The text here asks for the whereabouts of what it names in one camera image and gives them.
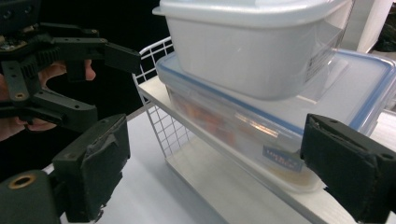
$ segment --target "person's hand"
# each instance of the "person's hand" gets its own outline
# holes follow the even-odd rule
[[[96,76],[91,68],[91,60],[85,61],[85,78],[93,80]],[[66,66],[64,62],[55,62],[43,71],[38,73],[40,83],[43,88],[47,88],[47,81],[52,77],[57,77],[66,73]],[[4,76],[0,74],[0,102],[9,99],[8,88]],[[26,121],[19,118],[0,119],[0,141],[3,141],[10,136],[19,133],[25,129],[25,126],[32,132],[42,132],[54,128],[56,125],[46,122],[42,119],[33,119],[33,124],[28,124]]]

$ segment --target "container lid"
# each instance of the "container lid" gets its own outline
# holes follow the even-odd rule
[[[321,20],[344,4],[352,0],[161,0],[153,13],[244,27],[285,27]]]
[[[395,93],[395,62],[379,56],[339,50],[329,65],[329,75],[323,75],[296,97],[281,101],[261,101],[234,91],[228,91],[186,75],[172,53],[157,62],[160,79],[180,79],[192,86],[225,99],[224,104],[243,108],[252,119],[276,123],[279,127],[302,135],[308,113],[339,120],[363,134],[379,116],[386,102]]]

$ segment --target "plastic food container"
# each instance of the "plastic food container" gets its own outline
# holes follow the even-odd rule
[[[264,100],[295,96],[332,59],[352,0],[161,0],[186,76]]]
[[[261,101],[206,85],[185,76],[176,54],[156,68],[177,111],[251,162],[281,188],[307,192],[319,178],[299,158],[308,113],[344,122],[369,135],[395,93],[394,61],[340,50],[322,75],[301,94],[282,101]]]

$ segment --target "black background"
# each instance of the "black background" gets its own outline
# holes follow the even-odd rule
[[[136,51],[169,36],[164,17],[152,15],[159,0],[42,0],[40,22],[75,24],[97,29],[111,43]],[[93,61],[96,79],[68,83],[66,76],[49,81],[50,89],[96,105],[99,119],[134,112],[142,106],[132,76]],[[42,169],[80,133],[61,127],[43,133],[22,131],[0,142],[0,181],[19,172]]]

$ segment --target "stacked containers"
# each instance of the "stacked containers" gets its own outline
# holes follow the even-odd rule
[[[368,134],[383,107],[377,102],[389,97],[394,83],[392,63],[385,70],[369,63],[374,86],[355,86],[350,81],[359,79],[362,57],[340,54],[333,62],[352,5],[162,0],[154,13],[166,17],[176,55],[158,61],[159,77],[180,113],[259,165],[280,187],[317,189],[318,177],[299,159],[306,114],[318,112]],[[350,86],[344,81],[356,91],[368,90],[345,101],[340,92]],[[337,101],[350,107],[334,110]]]

